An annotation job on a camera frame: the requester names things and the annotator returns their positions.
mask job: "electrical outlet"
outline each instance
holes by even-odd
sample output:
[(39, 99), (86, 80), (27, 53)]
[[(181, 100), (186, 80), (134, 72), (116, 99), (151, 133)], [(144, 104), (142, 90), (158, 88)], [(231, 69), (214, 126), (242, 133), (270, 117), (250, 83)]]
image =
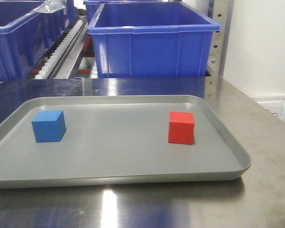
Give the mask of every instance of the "electrical outlet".
[(284, 120), (285, 95), (254, 96), (252, 99), (277, 118)]

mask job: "table surface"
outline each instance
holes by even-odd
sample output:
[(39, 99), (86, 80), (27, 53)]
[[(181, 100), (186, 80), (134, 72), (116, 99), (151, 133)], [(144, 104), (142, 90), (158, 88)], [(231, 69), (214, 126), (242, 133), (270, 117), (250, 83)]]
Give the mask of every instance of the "table surface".
[(0, 228), (285, 228), (285, 123), (218, 77), (67, 79), (0, 84), (0, 123), (42, 96), (202, 97), (252, 166), (233, 181), (0, 190)]

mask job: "storage bin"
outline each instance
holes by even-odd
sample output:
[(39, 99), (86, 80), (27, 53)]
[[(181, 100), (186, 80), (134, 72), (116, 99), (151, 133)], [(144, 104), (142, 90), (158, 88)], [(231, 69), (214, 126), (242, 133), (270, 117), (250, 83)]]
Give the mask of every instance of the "storage bin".
[(41, 1), (0, 1), (0, 81), (24, 79), (60, 37), (63, 9), (31, 12)]
[(182, 2), (106, 3), (88, 33), (99, 77), (204, 76), (219, 27)]
[(125, 3), (125, 2), (158, 2), (161, 0), (84, 0), (87, 12), (87, 21), (90, 23), (98, 7), (102, 3)]
[(61, 14), (60, 16), (64, 18), (62, 29), (65, 30), (68, 25), (74, 22), (76, 18), (76, 11), (74, 7), (74, 0), (60, 0), (60, 1), (65, 6), (64, 10), (60, 12)]

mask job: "cube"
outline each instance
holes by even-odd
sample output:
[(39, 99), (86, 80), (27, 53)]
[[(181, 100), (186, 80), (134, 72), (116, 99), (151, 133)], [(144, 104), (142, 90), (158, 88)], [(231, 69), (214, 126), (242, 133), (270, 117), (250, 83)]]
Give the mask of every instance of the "cube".
[(193, 113), (170, 112), (168, 142), (192, 145), (194, 124)]
[(67, 130), (62, 110), (40, 111), (32, 126), (37, 143), (59, 142)]

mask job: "metal tray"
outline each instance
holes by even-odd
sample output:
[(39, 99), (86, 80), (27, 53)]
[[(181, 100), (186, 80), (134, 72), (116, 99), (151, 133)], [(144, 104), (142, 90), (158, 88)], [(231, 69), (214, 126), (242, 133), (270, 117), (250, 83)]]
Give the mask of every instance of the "metal tray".
[[(36, 143), (31, 120), (64, 111), (60, 142)], [(169, 111), (193, 112), (195, 143), (168, 143)], [(45, 97), (0, 125), (0, 188), (233, 180), (243, 147), (201, 98), (190, 95)]]

